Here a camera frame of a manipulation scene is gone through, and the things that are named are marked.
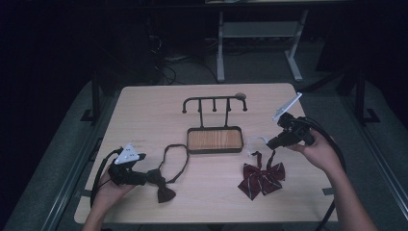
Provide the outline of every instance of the cable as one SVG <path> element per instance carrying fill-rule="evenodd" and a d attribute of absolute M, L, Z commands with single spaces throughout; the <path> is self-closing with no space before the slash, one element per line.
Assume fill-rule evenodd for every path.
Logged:
<path fill-rule="evenodd" d="M 116 154 L 119 154 L 122 150 L 123 150 L 122 147 L 119 148 L 119 149 L 117 149 L 117 150 L 114 150 L 114 151 L 112 151 L 111 153 L 109 153 L 108 156 L 107 156 L 105 159 L 103 159 L 103 161 L 102 161 L 102 163 L 101 163 L 101 165 L 100 165 L 100 167 L 99 167 L 99 169 L 98 169 L 98 171 L 97 171 L 97 173 L 96 173 L 95 180 L 93 181 L 92 192 L 90 193 L 90 207 L 91 207 L 91 208 L 92 208 L 92 205 L 93 205 L 93 200 L 95 199 L 96 194 L 98 193 L 99 188 L 100 188 L 102 185 L 106 184 L 108 181 L 111 180 L 111 179 L 109 179 L 108 181 L 104 182 L 101 186 L 98 186 L 98 185 L 99 185 L 99 179 L 101 178 L 102 171 L 103 171 L 103 169 L 105 168 L 106 163 L 108 162 L 109 158 L 110 158 L 112 155 L 114 155 L 115 153 L 116 153 Z"/>

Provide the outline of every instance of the table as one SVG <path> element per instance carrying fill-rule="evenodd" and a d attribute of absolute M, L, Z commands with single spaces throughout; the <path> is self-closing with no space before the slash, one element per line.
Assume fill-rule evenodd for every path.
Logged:
<path fill-rule="evenodd" d="M 241 153 L 191 154 L 185 172 L 174 184 L 167 184 L 177 195 L 166 203 L 158 203 L 157 187 L 146 183 L 137 186 L 107 214 L 106 222 L 120 223 L 229 223 L 320 221 L 333 195 L 324 195 L 330 188 L 324 173 L 313 167 L 301 154 L 279 147 L 273 165 L 282 162 L 286 169 L 283 189 L 251 201 L 239 188 L 244 163 L 256 166 L 256 158 L 248 154 L 263 153 L 263 167 L 271 154 L 261 139 L 271 139 L 282 132 L 272 121 L 276 108 L 295 96 L 289 84 L 203 85 L 128 87 L 122 90 L 115 111 L 101 144 L 86 184 L 92 183 L 101 161 L 111 151 L 131 143 L 147 156 L 137 162 L 134 170 L 147 172 L 159 166 L 165 147 L 186 143 L 189 128 L 200 124 L 197 106 L 185 99 L 196 96 L 246 95 L 247 112 L 242 102 L 231 100 L 230 126 L 240 126 L 244 139 Z M 205 126 L 223 126 L 224 109 L 217 102 L 213 112 L 211 101 L 203 101 Z M 304 116 L 297 102 L 290 109 L 294 116 Z M 183 166 L 184 149 L 169 149 L 162 174 L 171 179 Z M 75 213 L 76 222 L 83 223 L 89 213 L 89 198 L 82 196 Z M 334 213 L 330 220 L 337 220 Z"/>

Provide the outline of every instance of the human hand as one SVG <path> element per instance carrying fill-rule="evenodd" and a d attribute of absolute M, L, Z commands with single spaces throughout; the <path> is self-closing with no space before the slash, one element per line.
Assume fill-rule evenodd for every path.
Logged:
<path fill-rule="evenodd" d="M 111 180 L 108 169 L 109 167 L 99 180 L 99 189 L 93 201 L 93 206 L 97 206 L 106 212 L 135 187 L 134 185 L 116 185 Z"/>
<path fill-rule="evenodd" d="M 312 165 L 326 173 L 329 170 L 342 169 L 336 152 L 326 138 L 315 130 L 310 130 L 310 134 L 315 138 L 315 142 L 312 145 L 307 146 L 296 143 L 287 147 L 290 150 L 302 153 Z"/>
<path fill-rule="evenodd" d="M 99 188 L 93 200 L 92 208 L 88 214 L 87 220 L 82 228 L 83 231 L 99 231 L 108 211 L 119 201 L 123 195 L 132 190 L 133 185 L 119 185 L 117 186 L 105 170 L 99 180 Z"/>

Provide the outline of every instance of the patterned bow tie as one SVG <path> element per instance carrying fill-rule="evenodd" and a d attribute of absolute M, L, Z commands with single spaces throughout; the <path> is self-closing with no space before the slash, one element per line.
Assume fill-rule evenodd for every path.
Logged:
<path fill-rule="evenodd" d="M 267 170 L 261 170 L 262 154 L 260 152 L 257 151 L 251 155 L 257 156 L 258 167 L 243 164 L 243 180 L 238 185 L 238 188 L 240 188 L 240 190 L 242 190 L 251 200 L 253 200 L 259 192 L 266 195 L 282 189 L 282 185 L 279 181 L 285 180 L 285 168 L 282 163 L 273 167 L 271 166 L 275 151 L 273 150 L 273 153 L 268 160 Z"/>

